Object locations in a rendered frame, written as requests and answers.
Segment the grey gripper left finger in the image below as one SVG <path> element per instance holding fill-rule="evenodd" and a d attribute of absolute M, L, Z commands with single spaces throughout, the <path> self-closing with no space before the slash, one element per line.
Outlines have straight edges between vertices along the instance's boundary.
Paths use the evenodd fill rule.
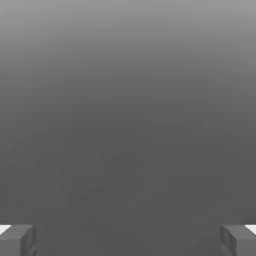
<path fill-rule="evenodd" d="M 0 256 L 38 256 L 37 226 L 0 224 Z"/>

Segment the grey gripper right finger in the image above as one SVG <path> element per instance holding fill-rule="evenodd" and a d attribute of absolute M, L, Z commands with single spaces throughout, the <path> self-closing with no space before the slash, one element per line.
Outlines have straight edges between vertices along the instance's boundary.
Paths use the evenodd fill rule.
<path fill-rule="evenodd" d="M 221 225 L 222 256 L 256 256 L 256 224 Z"/>

